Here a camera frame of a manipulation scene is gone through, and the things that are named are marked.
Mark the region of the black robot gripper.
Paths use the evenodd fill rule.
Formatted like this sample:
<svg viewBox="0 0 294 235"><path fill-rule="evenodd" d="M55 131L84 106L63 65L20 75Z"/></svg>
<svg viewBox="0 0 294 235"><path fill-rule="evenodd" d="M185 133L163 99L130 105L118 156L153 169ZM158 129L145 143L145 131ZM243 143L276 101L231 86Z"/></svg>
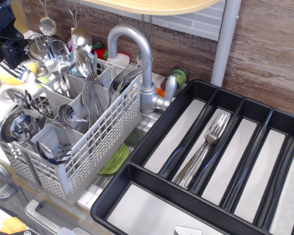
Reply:
<svg viewBox="0 0 294 235"><path fill-rule="evenodd" d="M25 59L24 36L15 26L11 1L0 0L0 63L15 69Z"/></svg>

